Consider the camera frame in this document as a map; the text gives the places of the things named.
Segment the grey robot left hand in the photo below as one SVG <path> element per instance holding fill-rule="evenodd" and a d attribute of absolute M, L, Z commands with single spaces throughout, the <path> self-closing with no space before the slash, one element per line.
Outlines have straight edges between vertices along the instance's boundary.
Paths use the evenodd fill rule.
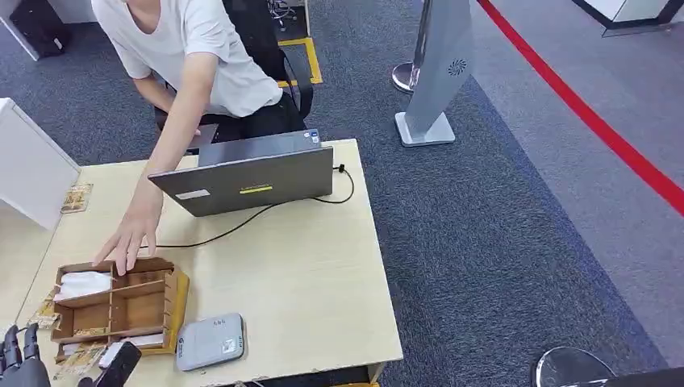
<path fill-rule="evenodd" d="M 23 328 L 13 325 L 7 330 L 1 342 L 1 386 L 51 386 L 40 359 L 37 331 L 36 322 Z M 124 386 L 141 357 L 137 346 L 125 342 L 97 378 L 83 377 L 77 386 Z"/>

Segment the person's left hand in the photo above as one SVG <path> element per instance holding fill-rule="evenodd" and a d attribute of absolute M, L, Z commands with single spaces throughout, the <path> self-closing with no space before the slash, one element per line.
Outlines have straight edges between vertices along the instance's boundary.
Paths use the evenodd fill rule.
<path fill-rule="evenodd" d="M 112 260 L 117 273 L 122 276 L 134 268 L 142 248 L 150 256 L 154 255 L 161 209 L 162 202 L 132 202 L 116 232 L 93 258 L 92 265 Z"/>

